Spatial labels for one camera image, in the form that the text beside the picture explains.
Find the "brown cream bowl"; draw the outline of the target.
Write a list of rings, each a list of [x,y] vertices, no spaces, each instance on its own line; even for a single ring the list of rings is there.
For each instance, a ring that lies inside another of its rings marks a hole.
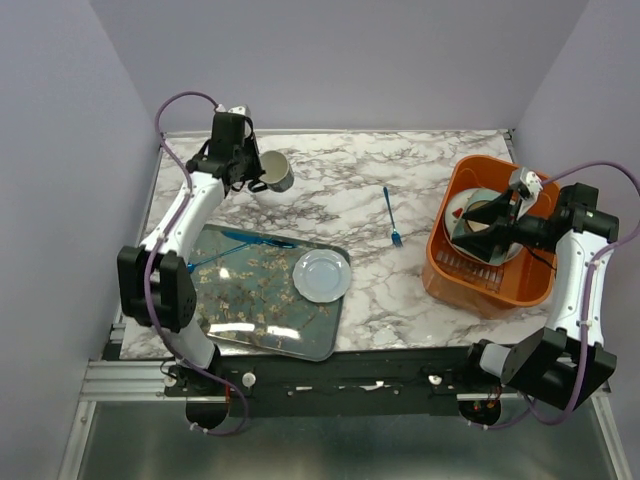
[[[463,224],[463,229],[465,234],[482,232],[484,230],[487,230],[489,227],[490,227],[489,224],[485,224],[477,221],[471,221],[471,220],[465,220]]]

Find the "mint rectangular dish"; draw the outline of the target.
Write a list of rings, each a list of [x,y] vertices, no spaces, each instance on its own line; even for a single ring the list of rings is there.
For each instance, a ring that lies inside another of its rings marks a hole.
[[[469,209],[479,208],[490,201],[495,200],[500,193],[486,188],[470,188],[463,190],[451,197],[445,207],[443,224],[446,231],[446,238],[449,244],[459,253],[482,263],[491,266],[500,266],[520,254],[523,246],[512,243],[508,250],[501,250],[496,247],[490,260],[481,260],[477,255],[472,254],[468,249],[459,247],[453,243],[455,235],[463,233],[475,233],[487,228],[486,224],[469,222],[462,220],[462,214]]]

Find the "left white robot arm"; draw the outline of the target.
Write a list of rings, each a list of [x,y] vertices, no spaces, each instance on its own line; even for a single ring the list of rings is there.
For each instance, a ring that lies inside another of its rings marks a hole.
[[[219,348],[194,319],[197,295],[187,263],[206,220],[229,191],[257,182],[264,173],[249,110],[216,110],[209,139],[187,162],[170,148],[165,152],[184,182],[158,226],[139,246],[124,246],[117,255],[122,311],[157,332],[172,356],[189,368],[187,382],[197,393],[212,394],[220,385],[236,390],[215,365]]]

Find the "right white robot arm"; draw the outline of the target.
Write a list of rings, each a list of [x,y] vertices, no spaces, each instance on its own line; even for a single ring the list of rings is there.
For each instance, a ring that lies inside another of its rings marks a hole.
[[[546,324],[507,347],[489,340],[474,344],[460,379],[480,392],[496,378],[558,409],[573,411],[614,373],[617,358],[604,348],[601,300],[619,220],[597,208],[596,188],[575,183],[560,190],[547,219],[522,213],[522,188],[508,188],[492,200],[471,198],[457,222],[452,243],[487,261],[512,244],[556,257],[552,307]],[[479,224],[478,230],[465,228]]]

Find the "dark green mug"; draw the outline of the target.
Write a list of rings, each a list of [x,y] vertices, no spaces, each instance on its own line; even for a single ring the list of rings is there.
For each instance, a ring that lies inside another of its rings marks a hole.
[[[276,193],[284,193],[289,190],[295,181],[293,169],[287,157],[278,151],[263,152],[260,156],[263,169],[262,175],[257,180],[252,180],[248,189],[252,193],[271,190]]]

